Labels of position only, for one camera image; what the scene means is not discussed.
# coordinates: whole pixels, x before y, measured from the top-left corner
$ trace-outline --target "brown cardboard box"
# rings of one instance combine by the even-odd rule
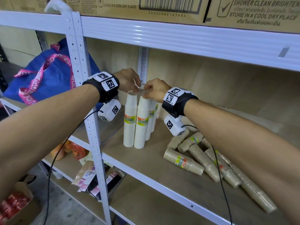
[[[208,0],[66,0],[82,15],[202,25]]]
[[[300,33],[300,0],[212,0],[205,25]]]
[[[30,202],[8,220],[5,225],[29,225],[40,214],[41,208],[24,182],[16,183],[14,189],[24,193],[30,199]]]
[[[0,10],[44,13],[49,0],[0,0]]]

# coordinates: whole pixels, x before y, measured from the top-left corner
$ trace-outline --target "white metal shelving rack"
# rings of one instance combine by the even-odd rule
[[[0,11],[0,25],[66,34],[77,86],[91,74],[85,37],[138,45],[138,72],[142,81],[147,79],[149,48],[300,71],[299,34],[89,17],[69,11],[62,11],[61,15]],[[16,111],[25,107],[10,99],[1,98],[1,101]],[[101,152],[96,114],[85,121],[85,128],[81,126],[70,140],[93,153],[106,224],[111,224],[110,210],[130,224],[135,222],[109,204],[102,159],[212,222],[230,224],[228,217],[207,209],[142,170],[130,167],[122,159],[113,157],[107,148]],[[70,175],[60,172],[72,180]]]

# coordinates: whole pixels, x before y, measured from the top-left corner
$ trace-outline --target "pink bag handle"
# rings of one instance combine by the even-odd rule
[[[51,47],[55,48],[56,50],[59,50],[59,48],[60,48],[58,43],[51,45]],[[53,54],[46,59],[45,63],[42,65],[40,70],[37,72],[36,77],[30,82],[29,87],[22,87],[19,89],[19,96],[27,105],[37,103],[37,100],[35,98],[33,98],[33,96],[31,94],[38,90],[38,87],[43,79],[44,71],[49,67],[49,65],[52,62],[54,62],[54,60],[56,58],[59,58],[60,60],[65,62],[70,67],[70,74],[71,74],[70,87],[71,87],[71,89],[76,88],[75,77],[74,77],[70,58],[68,56],[62,55],[62,54]],[[21,77],[21,76],[28,75],[31,73],[36,73],[36,71],[20,70],[15,75],[15,77]]]

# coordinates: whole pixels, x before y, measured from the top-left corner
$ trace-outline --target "blue bag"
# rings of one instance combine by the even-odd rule
[[[92,75],[99,73],[90,54],[89,60]],[[67,39],[64,38],[21,69],[3,96],[31,105],[75,87]]]

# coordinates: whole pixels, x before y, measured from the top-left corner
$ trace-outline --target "person's left hand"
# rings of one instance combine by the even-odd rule
[[[139,92],[139,89],[137,86],[141,86],[141,80],[140,77],[137,75],[137,73],[132,69],[122,69],[116,73],[114,73],[114,76],[118,78],[120,82],[119,90],[128,92],[132,90],[135,93]]]

